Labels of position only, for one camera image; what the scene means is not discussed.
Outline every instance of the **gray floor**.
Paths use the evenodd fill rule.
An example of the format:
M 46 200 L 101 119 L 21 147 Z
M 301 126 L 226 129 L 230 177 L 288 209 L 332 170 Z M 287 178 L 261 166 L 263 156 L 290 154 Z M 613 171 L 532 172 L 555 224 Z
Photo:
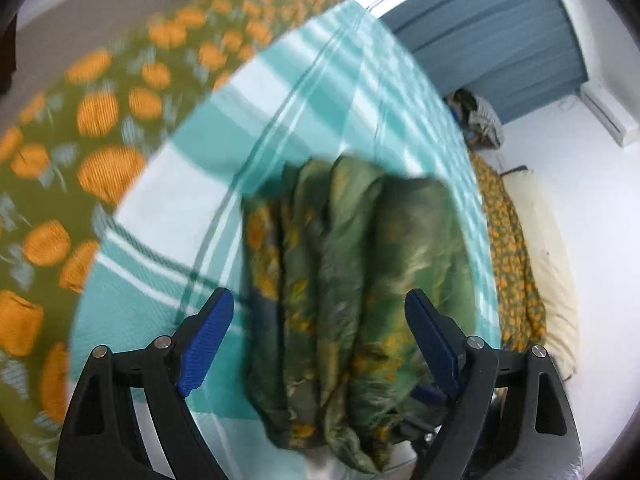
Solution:
M 36 92 L 82 54 L 186 1 L 67 0 L 28 23 L 17 33 L 14 84 L 0 97 L 0 135 Z

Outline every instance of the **gray curtain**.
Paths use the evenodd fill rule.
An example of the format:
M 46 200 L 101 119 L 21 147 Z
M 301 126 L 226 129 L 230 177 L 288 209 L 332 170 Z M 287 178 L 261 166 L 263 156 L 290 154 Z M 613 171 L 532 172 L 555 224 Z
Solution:
M 504 123 L 587 80 L 561 0 L 407 0 L 382 20 L 441 95 L 464 86 Z

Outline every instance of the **cream pillow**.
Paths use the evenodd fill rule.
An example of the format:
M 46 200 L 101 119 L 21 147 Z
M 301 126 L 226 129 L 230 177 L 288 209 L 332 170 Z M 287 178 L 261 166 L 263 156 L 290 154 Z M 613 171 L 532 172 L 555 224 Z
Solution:
M 564 242 L 543 190 L 531 170 L 503 178 L 527 243 L 533 277 L 546 309 L 545 347 L 563 380 L 576 372 L 578 301 Z

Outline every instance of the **teal and white plaid cloth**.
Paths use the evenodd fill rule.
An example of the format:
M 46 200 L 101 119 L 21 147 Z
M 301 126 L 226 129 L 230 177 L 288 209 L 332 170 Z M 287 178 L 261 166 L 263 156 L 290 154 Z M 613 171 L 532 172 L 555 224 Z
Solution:
M 114 352 L 142 348 L 173 333 L 223 285 L 236 296 L 234 320 L 188 405 L 230 480 L 362 476 L 325 450 L 274 447 L 242 383 L 241 196 L 277 178 L 286 162 L 344 152 L 398 174 L 435 174 L 448 183 L 473 270 L 476 333 L 497 348 L 486 221 L 462 135 L 412 56 L 348 0 L 243 66 L 155 154 L 94 261 L 72 330 L 71 379 L 97 344 Z M 136 409 L 152 464 L 170 476 L 143 396 L 136 397 Z M 408 448 L 398 447 L 382 476 L 407 478 L 411 460 Z

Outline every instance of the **metal screw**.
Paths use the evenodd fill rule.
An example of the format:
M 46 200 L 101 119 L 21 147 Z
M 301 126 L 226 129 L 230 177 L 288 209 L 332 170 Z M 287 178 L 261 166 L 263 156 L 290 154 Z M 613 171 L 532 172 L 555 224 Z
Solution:
M 546 349 L 543 346 L 533 345 L 531 351 L 536 357 L 546 357 Z
M 160 337 L 156 337 L 154 341 L 154 346 L 156 348 L 167 348 L 171 344 L 171 338 L 167 335 L 161 335 Z
M 471 346 L 471 348 L 475 348 L 476 350 L 479 350 L 482 347 L 484 347 L 484 340 L 481 337 L 478 337 L 477 335 L 473 335 L 471 337 L 467 337 L 466 338 L 466 343 L 469 346 Z
M 107 353 L 107 350 L 109 349 L 105 345 L 100 345 L 92 350 L 91 355 L 98 359 L 100 357 L 104 357 Z

